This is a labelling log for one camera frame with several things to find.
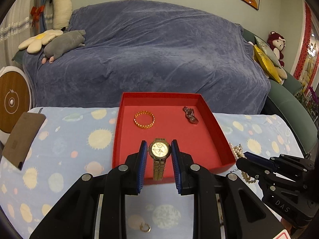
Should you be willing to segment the white curtain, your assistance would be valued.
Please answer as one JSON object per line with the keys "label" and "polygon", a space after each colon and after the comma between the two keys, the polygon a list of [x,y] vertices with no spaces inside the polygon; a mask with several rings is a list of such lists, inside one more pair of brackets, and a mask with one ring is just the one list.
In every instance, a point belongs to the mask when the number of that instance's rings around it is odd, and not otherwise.
{"label": "white curtain", "polygon": [[[40,27],[32,26],[32,7],[45,5]],[[27,38],[52,29],[53,6],[49,0],[16,0],[1,22],[1,68],[21,65],[13,61],[18,46]]]}

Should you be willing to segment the grey green pillow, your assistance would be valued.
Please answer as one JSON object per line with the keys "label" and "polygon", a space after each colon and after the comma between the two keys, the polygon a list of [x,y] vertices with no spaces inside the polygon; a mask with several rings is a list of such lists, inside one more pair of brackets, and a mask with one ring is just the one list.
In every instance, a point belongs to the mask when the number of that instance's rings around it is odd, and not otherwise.
{"label": "grey green pillow", "polygon": [[269,57],[273,64],[277,67],[281,67],[280,61],[277,59],[275,53],[270,46],[260,37],[255,36],[256,45]]}

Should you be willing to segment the red monkey plush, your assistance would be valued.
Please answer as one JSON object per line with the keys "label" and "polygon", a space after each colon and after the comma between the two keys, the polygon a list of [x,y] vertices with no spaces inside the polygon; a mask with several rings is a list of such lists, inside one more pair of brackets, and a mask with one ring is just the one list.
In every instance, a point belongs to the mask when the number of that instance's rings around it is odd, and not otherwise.
{"label": "red monkey plush", "polygon": [[275,31],[271,31],[268,36],[267,43],[278,59],[280,65],[284,67],[284,61],[282,60],[284,58],[282,50],[286,47],[286,40],[284,37]]}

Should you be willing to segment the red bow tie-back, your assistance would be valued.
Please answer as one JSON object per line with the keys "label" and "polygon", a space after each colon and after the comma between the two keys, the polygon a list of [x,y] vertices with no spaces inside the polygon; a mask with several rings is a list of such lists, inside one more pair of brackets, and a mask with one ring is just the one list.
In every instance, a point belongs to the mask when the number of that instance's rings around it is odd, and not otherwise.
{"label": "red bow tie-back", "polygon": [[31,8],[31,18],[32,18],[32,26],[40,27],[40,20],[42,19],[44,13],[45,5],[41,5],[40,7],[32,7]]}

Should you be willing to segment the brown notebook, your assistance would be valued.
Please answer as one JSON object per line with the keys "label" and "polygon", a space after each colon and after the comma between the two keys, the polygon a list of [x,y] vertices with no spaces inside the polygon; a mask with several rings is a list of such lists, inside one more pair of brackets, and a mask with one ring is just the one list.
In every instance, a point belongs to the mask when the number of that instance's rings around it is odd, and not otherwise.
{"label": "brown notebook", "polygon": [[24,112],[9,135],[2,156],[18,170],[22,170],[31,144],[45,120],[44,114]]}

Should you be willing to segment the white llama plush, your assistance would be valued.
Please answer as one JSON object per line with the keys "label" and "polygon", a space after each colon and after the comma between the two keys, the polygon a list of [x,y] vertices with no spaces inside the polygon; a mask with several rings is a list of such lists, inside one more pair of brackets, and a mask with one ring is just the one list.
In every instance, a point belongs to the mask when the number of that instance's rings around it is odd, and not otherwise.
{"label": "white llama plush", "polygon": [[50,0],[53,5],[52,28],[54,30],[67,29],[72,15],[71,0]]}

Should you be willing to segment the dark silver wrist watch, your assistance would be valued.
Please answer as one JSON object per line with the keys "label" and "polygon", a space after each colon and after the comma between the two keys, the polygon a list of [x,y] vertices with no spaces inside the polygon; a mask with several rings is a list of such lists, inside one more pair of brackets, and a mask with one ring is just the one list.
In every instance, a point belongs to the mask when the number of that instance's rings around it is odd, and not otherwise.
{"label": "dark silver wrist watch", "polygon": [[192,108],[183,107],[183,111],[185,112],[185,117],[187,118],[188,122],[197,125],[198,119],[195,117],[195,111]]}

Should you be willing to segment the round wooden white device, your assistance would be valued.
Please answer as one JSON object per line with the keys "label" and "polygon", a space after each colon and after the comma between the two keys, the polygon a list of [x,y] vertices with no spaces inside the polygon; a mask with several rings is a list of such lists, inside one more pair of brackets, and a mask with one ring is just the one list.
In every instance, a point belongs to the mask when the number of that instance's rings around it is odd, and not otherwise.
{"label": "round wooden white device", "polygon": [[32,108],[32,96],[24,72],[16,66],[1,68],[1,143],[5,144],[22,113]]}

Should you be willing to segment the red cardboard tray box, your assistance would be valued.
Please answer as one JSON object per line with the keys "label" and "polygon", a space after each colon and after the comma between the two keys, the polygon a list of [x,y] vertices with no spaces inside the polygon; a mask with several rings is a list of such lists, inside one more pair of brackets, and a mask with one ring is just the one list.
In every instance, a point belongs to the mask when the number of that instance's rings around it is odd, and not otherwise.
{"label": "red cardboard tray box", "polygon": [[[188,122],[183,107],[192,108],[198,124]],[[155,116],[149,129],[138,128],[134,115],[142,110]],[[125,92],[117,116],[112,166],[125,163],[128,155],[140,149],[142,140],[151,144],[156,138],[168,143],[176,139],[179,150],[192,156],[194,163],[214,174],[235,164],[229,143],[209,106],[200,94]]]}

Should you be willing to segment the flower shaped cream cushion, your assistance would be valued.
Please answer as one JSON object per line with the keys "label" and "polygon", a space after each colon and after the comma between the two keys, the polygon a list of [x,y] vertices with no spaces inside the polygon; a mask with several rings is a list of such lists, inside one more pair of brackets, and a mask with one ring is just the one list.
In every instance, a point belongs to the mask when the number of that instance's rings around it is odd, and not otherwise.
{"label": "flower shaped cream cushion", "polygon": [[42,46],[46,46],[56,37],[63,35],[63,31],[61,30],[47,30],[43,33],[40,33],[36,36],[30,37],[23,41],[19,46],[19,50],[27,50],[29,54],[38,53]]}

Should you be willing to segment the grey plush toy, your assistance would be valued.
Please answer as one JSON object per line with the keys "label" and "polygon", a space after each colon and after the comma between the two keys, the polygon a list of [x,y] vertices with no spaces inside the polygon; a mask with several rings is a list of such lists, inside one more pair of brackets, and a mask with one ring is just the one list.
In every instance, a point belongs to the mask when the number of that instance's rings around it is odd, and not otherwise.
{"label": "grey plush toy", "polygon": [[85,34],[85,30],[74,30],[53,39],[44,48],[42,64],[45,64],[46,62],[51,64],[63,54],[73,49],[84,47]]}

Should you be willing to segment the green sofa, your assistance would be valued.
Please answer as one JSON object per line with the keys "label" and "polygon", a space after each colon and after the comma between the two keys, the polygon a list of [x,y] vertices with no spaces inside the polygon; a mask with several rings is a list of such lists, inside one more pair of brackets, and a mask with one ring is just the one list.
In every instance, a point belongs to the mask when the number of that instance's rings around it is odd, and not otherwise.
{"label": "green sofa", "polygon": [[282,85],[273,80],[270,83],[271,89],[261,113],[281,117],[291,129],[303,155],[309,154],[317,144],[317,128],[295,97],[301,92],[301,84],[290,73]]}

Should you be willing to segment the yellow gold pillow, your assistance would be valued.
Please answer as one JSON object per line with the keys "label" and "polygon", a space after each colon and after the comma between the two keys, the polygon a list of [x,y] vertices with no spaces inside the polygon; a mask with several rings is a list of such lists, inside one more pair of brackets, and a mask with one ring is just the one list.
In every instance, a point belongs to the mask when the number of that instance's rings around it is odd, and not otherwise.
{"label": "yellow gold pillow", "polygon": [[283,84],[287,79],[287,73],[281,66],[276,66],[273,61],[257,46],[254,45],[254,57],[257,59],[263,71],[270,79],[279,84]]}

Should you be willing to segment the gold wrist watch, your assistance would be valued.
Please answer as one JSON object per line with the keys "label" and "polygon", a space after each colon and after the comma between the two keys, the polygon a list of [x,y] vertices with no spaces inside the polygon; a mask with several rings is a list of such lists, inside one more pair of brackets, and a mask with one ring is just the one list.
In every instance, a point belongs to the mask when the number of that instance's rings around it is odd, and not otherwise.
{"label": "gold wrist watch", "polygon": [[156,138],[149,146],[148,152],[153,159],[153,180],[163,179],[166,160],[171,154],[171,146],[163,138]]}

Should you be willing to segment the purple blue bed blanket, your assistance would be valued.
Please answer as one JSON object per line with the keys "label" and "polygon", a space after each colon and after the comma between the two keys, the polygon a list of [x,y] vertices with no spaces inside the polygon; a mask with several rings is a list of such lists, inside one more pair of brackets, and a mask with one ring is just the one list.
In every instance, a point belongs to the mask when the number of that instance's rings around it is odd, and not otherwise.
{"label": "purple blue bed blanket", "polygon": [[199,93],[213,112],[258,114],[271,88],[243,27],[180,5],[127,0],[72,13],[84,46],[53,63],[23,57],[33,103],[117,107],[124,92]]}

